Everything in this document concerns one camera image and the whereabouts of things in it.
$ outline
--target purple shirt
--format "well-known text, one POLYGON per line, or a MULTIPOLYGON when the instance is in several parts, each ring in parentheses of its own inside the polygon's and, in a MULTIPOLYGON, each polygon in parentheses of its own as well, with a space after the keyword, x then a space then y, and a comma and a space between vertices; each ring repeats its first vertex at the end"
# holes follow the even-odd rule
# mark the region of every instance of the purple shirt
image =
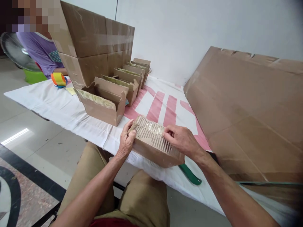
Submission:
POLYGON ((17 32, 17 37, 48 79, 56 68, 64 68, 52 40, 35 32, 17 32))

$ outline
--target white tablecloth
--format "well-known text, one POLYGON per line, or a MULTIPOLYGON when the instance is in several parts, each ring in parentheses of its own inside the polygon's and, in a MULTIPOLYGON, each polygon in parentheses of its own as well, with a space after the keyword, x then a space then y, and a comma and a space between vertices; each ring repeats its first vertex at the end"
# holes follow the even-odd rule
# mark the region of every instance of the white tablecloth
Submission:
MULTIPOLYGON (((120 134, 124 124, 129 119, 136 118, 138 114, 164 126, 176 124, 188 127, 201 146, 210 150, 195 114, 183 93, 183 87, 151 76, 147 78, 145 87, 141 89, 132 107, 126 107, 124 117, 118 127, 87 115, 83 104, 76 95, 72 96, 67 90, 54 87, 51 80, 6 92, 4 95, 42 117, 55 122, 64 129, 70 130, 104 148, 113 155, 118 150, 120 134)), ((164 181, 168 186, 183 195, 204 203, 224 215, 202 171, 188 157, 185 158, 186 165, 202 180, 202 184, 199 186, 190 183, 179 167, 163 169, 133 151, 130 153, 127 162, 144 169, 151 177, 164 181)), ((281 225, 288 223, 294 214, 294 211, 287 206, 250 190, 245 190, 281 225)))

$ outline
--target khaki pants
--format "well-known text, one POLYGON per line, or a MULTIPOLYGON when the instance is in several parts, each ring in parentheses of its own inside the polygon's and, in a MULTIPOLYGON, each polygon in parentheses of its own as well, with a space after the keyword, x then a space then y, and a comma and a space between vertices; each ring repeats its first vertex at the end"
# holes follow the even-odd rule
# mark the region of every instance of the khaki pants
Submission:
MULTIPOLYGON (((109 162, 112 155, 88 142, 68 186, 58 215, 109 162)), ((169 226, 166 184, 140 170, 129 181, 118 209, 114 210, 114 189, 111 187, 95 219, 121 218, 137 226, 169 226)))

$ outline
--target green handle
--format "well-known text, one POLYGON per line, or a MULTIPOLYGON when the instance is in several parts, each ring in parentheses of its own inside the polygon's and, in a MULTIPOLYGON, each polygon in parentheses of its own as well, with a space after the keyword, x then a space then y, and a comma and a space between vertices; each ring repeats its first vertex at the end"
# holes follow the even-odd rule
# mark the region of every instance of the green handle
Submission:
POLYGON ((197 178, 186 164, 179 165, 179 167, 191 183, 195 185, 200 185, 202 183, 202 180, 197 178))

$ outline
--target yellow paper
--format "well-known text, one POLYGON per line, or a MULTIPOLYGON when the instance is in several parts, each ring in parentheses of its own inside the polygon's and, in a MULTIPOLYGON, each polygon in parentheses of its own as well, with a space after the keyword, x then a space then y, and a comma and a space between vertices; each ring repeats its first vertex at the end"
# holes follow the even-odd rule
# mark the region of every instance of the yellow paper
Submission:
POLYGON ((75 89, 74 88, 65 88, 71 95, 75 95, 75 89))

